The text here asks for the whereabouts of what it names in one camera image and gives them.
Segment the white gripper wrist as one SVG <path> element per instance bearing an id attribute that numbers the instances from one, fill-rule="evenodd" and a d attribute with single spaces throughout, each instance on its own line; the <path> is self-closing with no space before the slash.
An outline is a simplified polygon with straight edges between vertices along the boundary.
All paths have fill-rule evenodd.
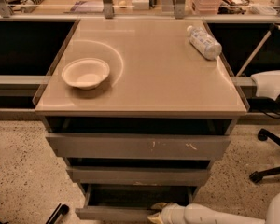
<path id="1" fill-rule="evenodd" d="M 185 207 L 177 203 L 154 203 L 150 209 L 161 210 L 147 219 L 152 224 L 186 224 L 184 219 Z"/>

